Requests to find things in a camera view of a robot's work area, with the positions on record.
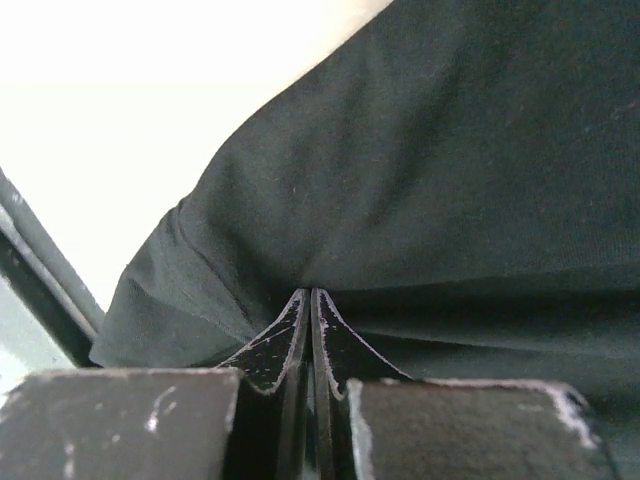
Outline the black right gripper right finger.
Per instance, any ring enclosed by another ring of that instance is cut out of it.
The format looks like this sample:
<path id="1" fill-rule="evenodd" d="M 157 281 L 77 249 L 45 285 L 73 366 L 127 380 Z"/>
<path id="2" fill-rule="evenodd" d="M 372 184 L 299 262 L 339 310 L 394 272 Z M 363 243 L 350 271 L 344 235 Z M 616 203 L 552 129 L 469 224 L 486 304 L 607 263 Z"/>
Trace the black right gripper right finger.
<path id="1" fill-rule="evenodd" d="M 615 479 L 585 399 L 564 383 L 416 380 L 330 295 L 310 297 L 316 458 L 323 479 Z"/>

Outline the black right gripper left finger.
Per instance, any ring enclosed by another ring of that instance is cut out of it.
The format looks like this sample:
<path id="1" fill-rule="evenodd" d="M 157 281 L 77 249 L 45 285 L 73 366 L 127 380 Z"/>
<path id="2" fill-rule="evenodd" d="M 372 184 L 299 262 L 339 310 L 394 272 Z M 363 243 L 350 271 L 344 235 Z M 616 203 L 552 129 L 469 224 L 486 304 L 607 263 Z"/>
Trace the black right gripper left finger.
<path id="1" fill-rule="evenodd" d="M 299 479 L 310 294 L 213 368 L 53 370 L 1 403 L 5 479 Z"/>

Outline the black t-shirt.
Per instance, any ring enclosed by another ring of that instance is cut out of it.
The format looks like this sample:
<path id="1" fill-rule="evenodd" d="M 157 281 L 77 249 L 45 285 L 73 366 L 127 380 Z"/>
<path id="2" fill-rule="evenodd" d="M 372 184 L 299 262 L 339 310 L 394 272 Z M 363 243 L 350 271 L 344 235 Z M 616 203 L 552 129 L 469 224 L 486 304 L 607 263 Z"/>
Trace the black t-shirt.
<path id="1" fill-rule="evenodd" d="M 637 478 L 638 3 L 391 3 L 217 151 L 90 357 L 214 365 L 314 287 L 412 376 L 576 387 Z"/>

